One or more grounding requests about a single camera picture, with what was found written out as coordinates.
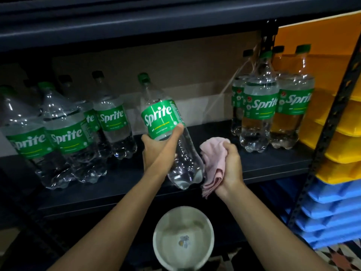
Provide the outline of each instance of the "forearm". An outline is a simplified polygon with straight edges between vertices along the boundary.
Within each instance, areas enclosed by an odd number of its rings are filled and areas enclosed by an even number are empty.
[[[164,176],[151,168],[123,199],[49,270],[119,270]]]
[[[332,270],[245,185],[235,188],[225,203],[266,270]]]

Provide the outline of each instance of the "person's left arm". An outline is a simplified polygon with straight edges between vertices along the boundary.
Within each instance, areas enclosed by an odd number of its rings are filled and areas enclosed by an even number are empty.
[[[142,179],[48,270],[119,270],[148,207],[174,162],[175,149],[182,132],[182,125],[175,127],[172,136],[164,142],[142,136],[145,145],[145,173]]]

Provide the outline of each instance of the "person's right arm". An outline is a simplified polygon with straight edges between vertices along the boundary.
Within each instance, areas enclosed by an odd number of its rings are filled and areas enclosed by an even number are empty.
[[[226,171],[222,184],[215,192],[236,219],[264,269],[333,270],[246,187],[236,146],[227,142],[223,145],[228,151]]]

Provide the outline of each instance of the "pink cloth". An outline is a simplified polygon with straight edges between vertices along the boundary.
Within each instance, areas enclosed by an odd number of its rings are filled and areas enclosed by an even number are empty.
[[[207,198],[223,180],[226,169],[226,157],[228,151],[223,142],[228,139],[213,137],[200,145],[201,154],[205,161],[206,180],[202,185],[202,196]]]

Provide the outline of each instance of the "hand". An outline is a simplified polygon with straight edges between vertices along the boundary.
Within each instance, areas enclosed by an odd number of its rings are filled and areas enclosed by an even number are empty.
[[[223,142],[223,146],[228,151],[226,171],[224,172],[223,181],[215,190],[215,193],[221,200],[225,201],[231,196],[232,191],[246,185],[243,182],[241,158],[237,147],[228,142]]]
[[[165,141],[152,140],[148,135],[142,135],[144,143],[143,166],[144,171],[152,168],[155,173],[164,177],[168,174],[175,159],[179,137],[183,133],[184,126],[179,123],[172,132],[172,135]]]

